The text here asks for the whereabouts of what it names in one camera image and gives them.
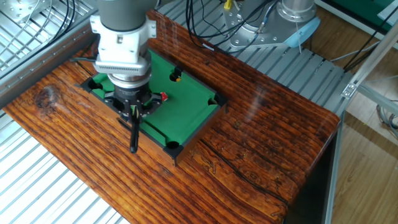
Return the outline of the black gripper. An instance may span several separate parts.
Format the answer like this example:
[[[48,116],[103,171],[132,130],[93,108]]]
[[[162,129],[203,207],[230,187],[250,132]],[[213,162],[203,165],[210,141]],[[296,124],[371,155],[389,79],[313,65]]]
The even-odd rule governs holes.
[[[151,93],[149,85],[136,88],[122,88],[115,85],[114,93],[106,93],[104,101],[112,102],[112,106],[127,117],[129,122],[136,122],[137,118],[153,114],[163,102],[162,95]]]

